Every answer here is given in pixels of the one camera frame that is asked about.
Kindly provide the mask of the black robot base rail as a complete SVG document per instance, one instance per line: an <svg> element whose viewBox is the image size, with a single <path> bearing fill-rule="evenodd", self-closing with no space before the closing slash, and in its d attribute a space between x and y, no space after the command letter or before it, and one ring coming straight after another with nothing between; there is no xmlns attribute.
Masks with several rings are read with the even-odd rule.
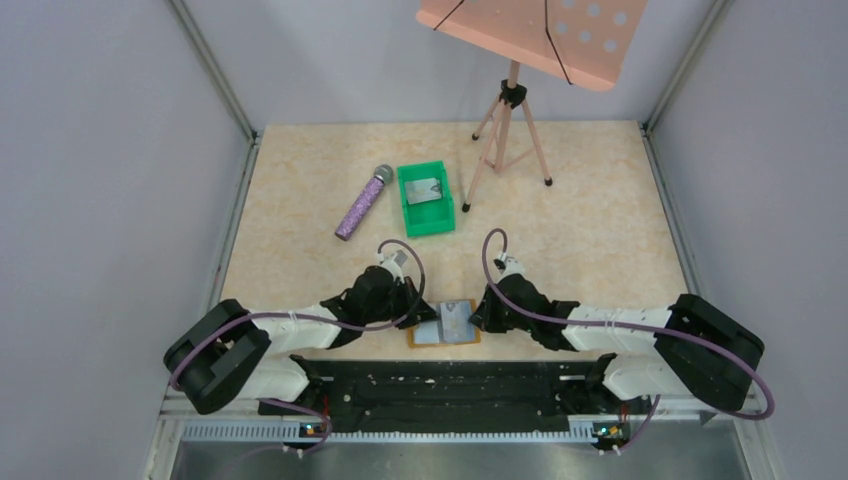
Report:
<svg viewBox="0 0 848 480"><path fill-rule="evenodd" d="M195 408L168 394L164 411L215 415L215 436L278 438L304 446L324 434L316 414L340 443L582 443L613 451L636 434L636 422L723 419L721 412L682 396L629 401L601 390L591 362L361 362L296 358L310 382L287 407L252 395Z"/></svg>

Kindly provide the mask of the yellow leather card holder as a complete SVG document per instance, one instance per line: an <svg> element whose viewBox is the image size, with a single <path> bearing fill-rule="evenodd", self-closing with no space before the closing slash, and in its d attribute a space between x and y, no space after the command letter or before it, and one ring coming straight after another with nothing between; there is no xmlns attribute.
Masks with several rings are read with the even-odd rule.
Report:
<svg viewBox="0 0 848 480"><path fill-rule="evenodd" d="M433 306L435 320L422 321L407 331L410 348L448 347L479 344L481 331L470 319L476 310L473 299L440 302Z"/></svg>

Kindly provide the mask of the purple glitter microphone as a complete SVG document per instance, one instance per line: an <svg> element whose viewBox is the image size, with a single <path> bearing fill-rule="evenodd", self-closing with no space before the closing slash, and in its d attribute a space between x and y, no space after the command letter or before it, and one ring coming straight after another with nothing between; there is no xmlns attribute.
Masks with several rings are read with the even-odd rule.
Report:
<svg viewBox="0 0 848 480"><path fill-rule="evenodd" d="M394 170L390 165L381 164L375 168L372 177L336 227L334 235L338 239L348 241L353 236L393 178Z"/></svg>

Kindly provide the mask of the green plastic bin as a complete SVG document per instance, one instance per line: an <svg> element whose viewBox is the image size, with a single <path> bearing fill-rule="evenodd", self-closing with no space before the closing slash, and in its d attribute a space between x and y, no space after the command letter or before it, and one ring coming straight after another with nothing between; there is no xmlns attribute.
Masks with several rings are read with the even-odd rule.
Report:
<svg viewBox="0 0 848 480"><path fill-rule="evenodd" d="M443 161L400 166L397 179L409 238L455 230L455 208Z"/></svg>

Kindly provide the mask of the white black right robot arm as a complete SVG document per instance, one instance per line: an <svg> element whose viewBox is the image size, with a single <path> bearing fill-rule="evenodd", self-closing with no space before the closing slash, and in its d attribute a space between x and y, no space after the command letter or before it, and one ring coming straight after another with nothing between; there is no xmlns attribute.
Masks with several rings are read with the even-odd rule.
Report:
<svg viewBox="0 0 848 480"><path fill-rule="evenodd" d="M550 300L518 273L485 290L471 323L487 333L520 330L553 351L597 351L588 382L618 400L690 395L741 415L762 340L700 296L684 293L668 307L604 309Z"/></svg>

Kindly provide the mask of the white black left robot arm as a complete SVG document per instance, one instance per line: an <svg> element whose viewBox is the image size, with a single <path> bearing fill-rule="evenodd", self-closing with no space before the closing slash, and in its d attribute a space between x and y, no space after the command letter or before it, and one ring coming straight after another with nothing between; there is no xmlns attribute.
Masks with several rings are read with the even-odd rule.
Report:
<svg viewBox="0 0 848 480"><path fill-rule="evenodd" d="M173 388L201 415L237 399L292 402L312 380L291 353L337 349L376 327L405 330L436 317L410 277L370 266L342 293L299 310L253 313L223 300L170 346L163 363Z"/></svg>

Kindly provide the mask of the pink music stand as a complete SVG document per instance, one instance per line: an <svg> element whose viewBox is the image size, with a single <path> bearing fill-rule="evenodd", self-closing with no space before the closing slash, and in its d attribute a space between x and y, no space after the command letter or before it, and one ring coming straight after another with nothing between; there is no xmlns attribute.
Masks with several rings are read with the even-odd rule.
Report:
<svg viewBox="0 0 848 480"><path fill-rule="evenodd" d="M421 25L510 62L498 96L471 135L485 143L462 211L470 211L485 168L501 173L534 155L544 184L553 184L527 89L519 82L521 69L589 91L611 90L647 5L647 0L420 2L415 18Z"/></svg>

